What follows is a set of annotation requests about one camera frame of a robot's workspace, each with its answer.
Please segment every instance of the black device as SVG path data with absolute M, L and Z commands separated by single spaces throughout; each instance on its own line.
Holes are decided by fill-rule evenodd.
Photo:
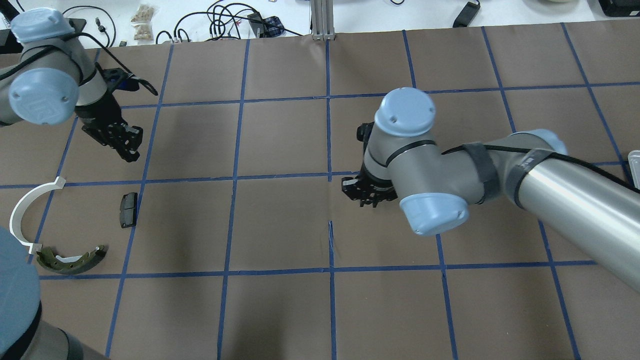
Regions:
M 606 16 L 640 16 L 640 0 L 600 0 Z
M 125 194 L 120 201 L 120 227 L 136 226 L 138 211 L 138 193 L 132 192 Z
M 480 3 L 468 2 L 453 22 L 454 28 L 466 28 L 480 10 Z
M 0 54 L 20 54 L 22 45 L 18 43 L 11 29 L 0 30 Z
M 249 19 L 249 25 L 251 25 L 255 37 L 264 37 L 264 24 L 262 23 L 262 16 L 260 15 L 260 13 L 251 13 L 247 15 L 246 18 Z
M 8 0 L 0 0 L 0 13 L 9 22 L 19 14 Z M 15 39 L 11 29 L 0 30 L 0 54 L 20 54 L 21 52 L 22 45 Z

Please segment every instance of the grid of blue tape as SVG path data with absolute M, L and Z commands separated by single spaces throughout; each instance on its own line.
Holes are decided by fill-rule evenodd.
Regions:
M 430 90 L 426 91 L 428 94 L 446 94 L 446 93 L 463 93 L 463 92 L 485 92 L 485 91 L 499 91 L 502 95 L 502 100 L 504 101 L 504 106 L 508 115 L 509 124 L 511 126 L 512 131 L 516 131 L 515 124 L 513 122 L 513 118 L 511 116 L 511 111 L 509 109 L 509 104 L 505 96 L 505 91 L 510 90 L 535 90 L 535 89 L 555 89 L 555 88 L 587 88 L 589 91 L 589 95 L 598 110 L 598 115 L 602 124 L 609 136 L 612 146 L 616 152 L 618 157 L 617 161 L 606 161 L 601 163 L 594 163 L 595 165 L 618 165 L 622 166 L 625 175 L 628 180 L 630 179 L 630 174 L 625 168 L 625 164 L 620 150 L 616 144 L 616 141 L 609 129 L 607 121 L 602 113 L 600 106 L 597 102 L 597 99 L 593 93 L 592 88 L 601 87 L 601 86 L 627 86 L 627 85 L 640 85 L 640 82 L 628 82 L 628 83 L 590 83 L 587 79 L 587 76 L 582 68 L 582 64 L 580 59 L 575 51 L 569 33 L 566 30 L 566 26 L 562 25 L 562 29 L 564 31 L 564 35 L 569 43 L 569 46 L 572 50 L 573 56 L 575 58 L 576 64 L 584 78 L 584 84 L 579 85 L 556 85 L 556 86 L 518 86 L 518 87 L 505 87 L 502 85 L 502 81 L 500 78 L 499 70 L 497 68 L 495 59 L 493 57 L 493 52 L 491 49 L 491 44 L 489 38 L 487 37 L 486 31 L 484 27 L 481 28 L 484 36 L 484 41 L 486 42 L 487 51 L 489 57 L 491 59 L 491 63 L 493 66 L 493 71 L 495 73 L 495 77 L 497 80 L 498 87 L 497 88 L 471 88 L 471 89 L 450 89 L 450 90 Z M 413 61 L 410 52 L 410 45 L 407 40 L 406 32 L 402 31 L 404 46 L 406 49 L 406 55 L 411 75 L 412 85 L 415 87 L 415 74 L 413 72 Z M 119 185 L 119 184 L 139 184 L 140 192 L 138 197 L 138 208 L 141 208 L 141 202 L 144 195 L 145 185 L 152 183 L 178 183 L 178 182 L 188 182 L 188 181 L 233 181 L 233 190 L 232 190 L 232 200 L 231 207 L 229 212 L 229 224 L 228 224 L 228 236 L 227 236 L 227 250 L 225 254 L 225 269 L 224 271 L 213 271 L 213 272 L 186 272 L 186 273 L 154 273 L 154 274 L 128 274 L 127 266 L 129 264 L 129 256 L 131 254 L 131 245 L 134 240 L 134 235 L 136 232 L 136 228 L 133 227 L 131 229 L 131 233 L 129 236 L 129 242 L 127 244 L 127 252 L 124 259 L 124 265 L 122 267 L 122 271 L 120 274 L 95 274 L 95 275 L 71 275 L 71 276 L 58 276 L 58 275 L 42 275 L 40 276 L 41 280 L 66 280 L 66 279 L 119 279 L 120 283 L 118 285 L 118 292 L 116 295 L 116 302 L 113 309 L 113 316 L 111 319 L 111 325 L 109 328 L 109 337 L 107 341 L 107 346 L 105 350 L 105 354 L 109 356 L 111 352 L 111 344 L 113 341 L 113 333 L 115 331 L 116 322 L 118 319 L 118 310 L 120 307 L 120 300 L 122 298 L 122 290 L 124 287 L 124 282 L 126 279 L 141 279 L 141 278 L 159 278 L 159 277 L 201 277 L 201 276 L 219 276 L 223 278 L 223 288 L 222 288 L 222 297 L 221 297 L 221 306 L 220 306 L 220 323 L 218 329 L 218 353 L 217 358 L 221 359 L 221 350 L 222 350 L 222 339 L 224 335 L 224 320 L 225 320 L 225 306 L 226 306 L 226 297 L 227 297 L 227 284 L 229 276 L 258 276 L 258 275 L 282 275 L 282 274 L 311 274 L 311 273 L 329 273 L 330 274 L 330 313 L 331 313 L 331 344 L 332 344 L 332 360 L 337 359 L 337 346 L 336 346 L 336 319 L 335 319 L 335 281 L 334 276 L 335 273 L 339 272 L 378 272 L 378 271 L 419 271 L 419 270 L 434 270 L 441 271 L 442 273 L 442 288 L 443 288 L 443 296 L 445 300 L 445 310 L 447 312 L 447 323 L 449 326 L 449 336 L 451 341 L 451 356 L 453 359 L 458 358 L 458 349 L 456 346 L 456 337 L 454 330 L 454 322 L 451 311 L 451 302 L 449 301 L 449 287 L 447 284 L 447 270 L 457 270 L 457 269 L 478 269 L 478 268 L 525 268 L 525 267 L 549 267 L 552 272 L 552 276 L 554 279 L 554 283 L 557 290 L 558 301 L 560 303 L 562 313 L 564 316 L 564 321 L 566 324 L 566 330 L 570 339 L 570 343 L 573 349 L 573 355 L 576 359 L 580 359 L 580 353 L 578 350 L 578 346 L 575 341 L 575 337 L 573 335 L 571 322 L 569 319 L 568 312 L 566 310 L 566 305 L 564 303 L 564 297 L 562 293 L 562 288 L 557 276 L 556 268 L 559 266 L 578 266 L 578 265 L 594 265 L 595 262 L 591 260 L 582 260 L 582 261 L 554 261 L 553 255 L 551 253 L 551 249 L 548 244 L 547 234 L 545 231 L 544 225 L 540 222 L 540 233 L 541 238 L 543 240 L 543 245 L 545 246 L 545 250 L 547 251 L 547 259 L 548 261 L 540 261 L 540 262 L 527 262 L 527 263 L 476 263 L 476 264 L 447 264 L 445 262 L 444 250 L 442 248 L 442 241 L 440 236 L 436 236 L 436 244 L 438 248 L 438 264 L 435 265 L 411 265 L 411 266 L 343 266 L 336 267 L 334 262 L 334 253 L 333 253 L 333 224 L 330 221 L 329 226 L 329 267 L 322 268 L 297 268 L 297 269 L 283 269 L 283 270 L 229 270 L 229 259 L 231 253 L 232 246 L 232 233 L 233 233 L 233 225 L 234 225 L 234 210 L 235 210 L 235 199 L 236 199 L 236 190 L 237 190 L 237 182 L 238 180 L 245 179 L 272 179 L 272 178 L 283 178 L 283 177 L 324 177 L 326 176 L 329 181 L 332 180 L 332 176 L 340 176 L 340 175 L 351 175 L 356 174 L 356 172 L 333 172 L 332 164 L 331 164 L 331 113 L 330 113 L 330 100 L 331 99 L 341 99 L 341 98 L 352 98 L 352 97 L 381 97 L 385 94 L 347 94 L 347 95 L 331 95 L 331 82 L 330 82 L 330 42 L 326 42 L 326 95 L 324 96 L 315 96 L 315 97 L 288 97 L 288 98 L 277 98 L 277 99 L 244 99 L 244 91 L 246 87 L 246 73 L 248 66 L 248 57 L 250 50 L 250 41 L 247 41 L 246 48 L 244 52 L 244 66 L 243 66 L 243 78 L 242 78 L 242 88 L 241 88 L 241 96 L 239 100 L 233 101 L 205 101 L 205 102 L 182 102 L 182 103 L 173 103 L 173 104 L 165 104 L 163 103 L 164 90 L 166 86 L 166 79 L 171 67 L 171 58 L 173 54 L 173 45 L 171 45 L 169 50 L 168 59 L 166 62 L 166 68 L 164 72 L 163 84 L 161 87 L 161 91 L 159 94 L 159 99 L 157 104 L 149 104 L 149 105 L 139 105 L 139 106 L 122 106 L 123 109 L 132 109 L 132 108 L 155 108 L 156 114 L 154 117 L 154 123 L 152 130 L 150 132 L 150 141 L 147 149 L 147 157 L 145 159 L 145 168 L 143 171 L 142 180 L 134 180 L 134 181 L 97 181 L 97 182 L 85 182 L 85 183 L 67 183 L 66 186 L 102 186 L 102 185 Z M 303 174 L 269 174 L 269 175 L 260 175 L 260 176 L 239 176 L 237 174 L 237 164 L 238 164 L 238 152 L 239 152 L 239 142 L 241 137 L 241 125 L 242 125 L 242 117 L 243 117 L 243 106 L 248 102 L 266 102 L 266 101 L 300 101 L 300 100 L 311 100 L 311 99 L 326 99 L 326 111 L 327 111 L 327 172 L 320 173 L 303 173 Z M 238 125 L 237 125 L 237 133 L 236 133 L 236 150 L 234 155 L 234 171 L 233 176 L 231 177 L 199 177 L 199 178 L 188 178 L 188 179 L 147 179 L 147 172 L 149 166 L 149 159 L 152 153 L 152 147 L 154 143 L 154 135 L 157 127 L 157 121 L 159 118 L 159 114 L 161 108 L 163 107 L 171 107 L 171 106 L 195 106 L 195 105 L 207 105 L 207 104 L 239 104 L 239 115 L 238 115 Z M 67 156 L 67 151 L 71 142 L 71 139 L 74 135 L 74 130 L 76 128 L 77 118 L 74 119 L 73 126 L 69 133 L 67 144 L 65 146 L 65 150 L 63 151 L 62 158 L 60 160 L 60 165 L 58 167 L 58 171 L 56 173 L 57 176 L 60 175 L 61 170 L 64 166 L 65 158 Z M 3 188 L 32 188 L 38 186 L 38 184 L 13 184 L 13 185 L 2 185 L 0 189 Z M 37 242 L 40 238 L 40 234 L 42 233 L 42 228 L 44 227 L 45 220 L 47 218 L 47 213 L 49 211 L 49 207 L 51 205 L 51 201 L 53 198 L 53 193 L 50 194 L 47 199 L 47 204 L 45 205 L 45 210 L 42 215 L 42 219 L 40 221 L 40 225 L 38 227 L 38 232 L 36 235 L 35 241 Z

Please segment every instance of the metal bracket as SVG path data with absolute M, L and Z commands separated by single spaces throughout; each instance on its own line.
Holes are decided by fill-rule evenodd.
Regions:
M 33 188 L 31 191 L 24 194 L 11 212 L 11 218 L 9 219 L 9 231 L 21 244 L 29 248 L 29 253 L 31 255 L 35 255 L 40 251 L 40 249 L 42 249 L 42 244 L 30 243 L 24 238 L 24 235 L 22 234 L 22 217 L 35 199 L 50 191 L 62 189 L 66 182 L 67 180 L 63 177 L 58 176 L 53 183 L 46 183 Z
M 333 0 L 310 0 L 311 28 L 314 40 L 334 40 Z

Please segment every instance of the black strap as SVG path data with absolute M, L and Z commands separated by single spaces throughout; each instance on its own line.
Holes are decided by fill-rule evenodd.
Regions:
M 537 164 L 545 161 L 553 151 L 545 150 L 545 149 L 533 149 L 529 151 L 522 161 L 515 167 L 509 171 L 507 175 L 507 181 L 505 183 L 505 192 L 508 197 L 511 198 L 514 204 L 516 204 L 521 209 L 522 204 L 520 203 L 520 198 L 518 196 L 518 192 L 520 192 L 520 185 L 522 184 L 522 180 L 525 176 L 536 167 Z
M 384 167 L 388 167 L 389 164 L 391 164 L 391 161 L 397 158 L 400 154 L 407 152 L 413 149 L 414 147 L 423 146 L 423 145 L 436 145 L 436 142 L 433 140 L 419 140 L 416 142 L 412 142 L 408 145 L 405 145 L 400 149 L 396 150 L 393 154 L 391 154 L 391 156 L 389 156 L 389 158 L 387 159 L 387 163 L 384 165 Z
M 482 204 L 487 200 L 498 197 L 500 195 L 498 170 L 496 170 L 493 160 L 484 145 L 480 142 L 472 142 L 463 144 L 462 148 L 474 162 L 478 178 L 484 185 L 484 195 L 476 204 Z

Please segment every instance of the black cable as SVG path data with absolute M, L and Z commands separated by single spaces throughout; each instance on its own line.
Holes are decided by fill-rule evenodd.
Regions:
M 242 10 L 240 10 L 240 11 L 238 11 L 238 12 L 237 12 L 237 13 L 235 13 L 235 14 L 231 14 L 231 10 L 229 10 L 229 7 L 230 7 L 230 6 L 234 6 L 234 5 L 241 5 L 241 6 L 244 6 L 245 8 L 244 8 L 244 9 L 242 9 Z M 220 32 L 220 36 L 221 36 L 221 37 L 222 37 L 222 36 L 225 36 L 225 33 L 227 33 L 227 24 L 229 24 L 229 23 L 233 22 L 234 27 L 235 27 L 235 29 L 236 29 L 237 37 L 238 37 L 238 38 L 242 38 L 242 36 L 240 35 L 240 29 L 238 28 L 238 23 L 237 23 L 237 21 L 236 21 L 236 17 L 237 17 L 241 12 L 245 12 L 245 11 L 249 11 L 249 10 L 250 10 L 250 11 L 253 11 L 254 13 L 257 13 L 257 14 L 258 14 L 258 16 L 260 16 L 260 13 L 259 13 L 259 12 L 257 12 L 257 10 L 256 10 L 255 8 L 253 8 L 253 7 L 251 7 L 250 5 L 247 5 L 247 4 L 232 3 L 232 4 L 228 4 L 228 5 L 226 5 L 226 6 L 216 5 L 216 6 L 214 6 L 214 8 L 213 8 L 213 12 L 214 12 L 214 13 L 216 13 L 216 8 L 217 8 L 217 7 L 220 7 L 220 8 L 221 8 L 221 11 L 220 11 L 220 13 L 218 14 L 218 19 L 214 19 L 214 21 L 212 22 L 212 25 L 215 25 L 216 23 L 218 23 L 218 25 L 216 25 L 216 26 L 217 26 L 217 30 L 216 30 L 216 31 L 214 31 L 214 33 L 215 33 L 215 35 L 218 35 L 218 32 Z M 227 22 L 222 22 L 222 19 L 220 18 L 222 15 L 225 15 L 225 16 L 231 16 L 231 19 L 230 19 L 230 20 L 228 20 Z M 213 36 L 212 31 L 211 31 L 211 28 L 212 28 L 212 26 L 209 26 L 209 34 L 210 34 L 210 35 L 211 35 L 211 37 L 213 38 L 214 36 Z M 229 32 L 227 33 L 227 36 L 230 36 L 230 35 L 231 35 L 231 30 L 229 30 Z
M 180 39 L 180 41 L 182 41 L 182 37 L 180 37 L 180 30 L 182 30 L 184 35 L 187 37 L 187 42 L 191 41 L 191 39 L 189 38 L 189 34 L 187 34 L 187 32 L 184 29 L 178 29 L 178 38 Z
M 67 12 L 73 10 L 73 9 L 80 9 L 80 8 L 89 8 L 89 9 L 96 9 L 96 10 L 100 10 L 102 12 L 104 12 L 107 17 L 109 17 L 109 20 L 111 20 L 111 25 L 113 26 L 113 39 L 112 39 L 112 43 L 107 44 L 107 47 L 111 47 L 113 46 L 113 44 L 116 42 L 116 23 L 115 21 L 113 21 L 113 18 L 111 17 L 111 14 L 109 14 L 107 12 L 107 10 L 100 8 L 98 6 L 93 6 L 93 5 L 78 5 L 78 6 L 71 6 L 70 8 L 66 9 L 65 11 L 62 12 L 62 15 L 65 15 Z
M 177 33 L 177 31 L 178 31 L 178 26 L 180 25 L 180 23 L 181 23 L 184 19 L 186 19 L 186 18 L 188 18 L 188 17 L 190 17 L 190 16 L 193 16 L 193 15 L 200 15 L 200 14 L 212 14 L 212 15 L 219 15 L 219 16 L 231 16 L 231 17 L 234 17 L 233 15 L 217 14 L 217 13 L 211 13 L 211 12 L 192 12 L 192 13 L 188 13 L 187 15 L 183 16 L 182 18 L 180 18 L 180 20 L 178 20 L 178 23 L 176 23 L 176 25 L 175 25 L 175 27 L 174 27 L 174 29 L 173 29 L 173 33 L 174 33 L 174 34 L 176 34 L 176 33 Z M 243 20 L 257 21 L 257 20 L 255 20 L 255 19 L 249 19 L 249 18 L 247 18 L 247 17 L 242 17 L 242 16 L 235 16 L 235 17 L 237 17 L 238 19 L 243 19 Z M 266 23 L 266 22 L 264 22 L 264 21 L 262 21 L 261 23 L 262 23 L 262 24 L 264 24 L 264 25 L 270 26 L 270 27 L 272 27 L 272 28 L 281 29 L 281 30 L 284 30 L 284 31 L 290 32 L 290 33 L 292 33 L 293 35 L 298 35 L 299 37 L 303 36 L 302 34 L 297 33 L 297 32 L 295 32 L 295 31 L 291 31 L 291 30 L 289 30 L 289 29 L 287 29 L 287 28 L 285 28 L 285 27 L 275 26 L 275 25 L 272 25 L 272 24 L 268 24 L 268 23 Z
M 205 40 L 205 41 L 216 41 L 216 40 L 221 39 L 221 38 L 234 38 L 234 39 L 236 39 L 236 40 L 240 40 L 240 38 L 237 38 L 237 37 L 224 37 L 224 36 L 219 36 L 219 37 L 217 37 L 217 38 L 209 38 L 209 39 L 207 39 L 207 40 Z
M 169 37 L 169 40 L 171 40 L 171 42 L 173 42 L 173 37 L 171 36 L 171 33 L 167 30 L 162 30 L 158 33 L 158 35 L 156 35 L 156 44 L 158 43 L 158 39 L 160 39 L 160 35 L 162 34 L 167 34 L 167 36 Z
M 57 49 L 57 47 L 53 46 L 53 45 L 47 45 L 44 47 L 44 49 L 42 49 L 41 51 L 37 52 L 35 55 L 33 55 L 32 57 L 28 58 L 27 60 L 24 60 L 22 62 L 20 62 L 18 65 L 14 66 L 13 68 L 11 68 L 11 70 L 5 72 L 4 74 L 0 75 L 0 81 L 10 77 L 11 75 L 14 75 L 16 72 L 22 70 L 25 66 L 33 63 L 34 61 L 36 61 L 37 59 L 42 58 L 43 56 L 45 56 L 46 54 L 49 54 L 51 51 L 53 51 L 54 49 Z
M 522 148 L 522 147 L 508 147 L 508 146 L 498 146 L 498 145 L 485 145 L 484 146 L 487 150 L 494 150 L 494 151 L 505 151 L 505 152 L 518 152 L 520 154 L 526 154 L 529 151 L 531 151 L 532 149 L 526 149 L 526 148 Z M 457 146 L 454 147 L 453 149 L 449 149 L 445 152 L 443 152 L 443 155 L 446 154 L 450 154 L 452 152 L 456 152 L 456 151 L 461 151 L 463 150 L 462 146 Z M 557 160 L 562 160 L 562 161 L 566 161 L 568 163 L 572 163 L 572 164 L 576 164 L 576 165 L 580 165 L 582 167 L 585 167 L 593 172 L 595 172 L 596 174 L 600 175 L 600 176 L 604 176 L 607 179 L 613 181 L 614 183 L 625 187 L 628 190 L 633 191 L 634 193 L 638 193 L 640 194 L 640 190 L 637 188 L 634 188 L 633 186 L 629 185 L 626 181 L 618 178 L 617 176 L 602 170 L 601 168 L 595 166 L 594 164 L 591 164 L 587 161 L 584 160 L 580 160 L 577 158 L 574 158 L 573 156 L 569 156 L 569 155 L 564 155 L 564 154 L 559 154 L 557 152 L 552 152 L 549 155 L 549 158 L 551 159 L 557 159 Z
M 260 14 L 260 12 L 258 10 L 256 10 L 254 7 L 252 7 L 251 5 L 247 5 L 247 4 L 244 4 L 244 3 L 230 3 L 230 4 L 227 4 L 225 6 L 222 6 L 222 5 L 214 6 L 213 12 L 216 12 L 216 8 L 217 7 L 222 8 L 222 10 L 220 11 L 220 14 L 218 15 L 218 20 L 222 21 L 222 19 L 220 17 L 223 15 L 222 12 L 225 11 L 225 10 L 227 11 L 227 13 L 229 15 L 231 15 L 231 10 L 229 10 L 229 8 L 231 6 L 244 6 L 245 7 L 245 9 L 242 9 L 241 11 L 237 12 L 235 15 L 232 15 L 231 19 L 224 23 L 224 25 L 227 25 L 229 22 L 233 21 L 234 26 L 236 27 L 236 33 L 237 33 L 238 37 L 241 37 L 241 36 L 240 36 L 240 30 L 238 29 L 236 17 L 238 16 L 238 14 L 240 14 L 243 11 L 247 11 L 247 10 L 253 11 L 254 13 L 256 13 L 260 17 L 259 22 L 265 24 L 264 19 L 262 18 L 262 15 Z M 221 32 L 221 35 L 224 35 L 223 32 L 225 32 L 226 30 L 227 30 L 227 28 L 225 27 L 225 29 Z
M 213 13 L 218 13 L 216 11 L 216 9 L 218 7 L 221 8 L 218 18 L 215 19 L 215 15 L 214 15 L 214 21 L 212 21 L 212 24 L 215 24 L 215 26 L 216 26 L 214 28 L 214 34 L 218 35 L 218 32 L 220 32 L 220 36 L 224 36 L 225 33 L 227 32 L 227 24 L 233 22 L 234 23 L 234 27 L 236 28 L 236 33 L 237 33 L 238 37 L 240 37 L 240 29 L 238 28 L 236 17 L 234 17 L 233 14 L 231 13 L 231 10 L 229 10 L 229 6 L 231 6 L 231 5 L 233 5 L 233 4 L 229 4 L 229 5 L 226 5 L 226 6 L 216 5 L 216 6 L 213 7 Z M 231 15 L 231 19 L 229 19 L 227 22 L 222 22 L 221 18 L 222 18 L 223 12 L 225 12 L 225 11 L 229 15 Z
M 211 11 L 211 8 L 216 6 L 216 4 L 218 4 L 220 2 L 222 2 L 222 0 L 217 0 L 215 3 L 209 5 L 209 7 L 207 8 L 207 11 L 208 12 Z M 211 22 L 213 21 L 213 18 L 211 18 L 211 16 L 209 16 L 208 14 L 207 14 L 207 17 L 209 18 L 209 21 L 211 21 Z

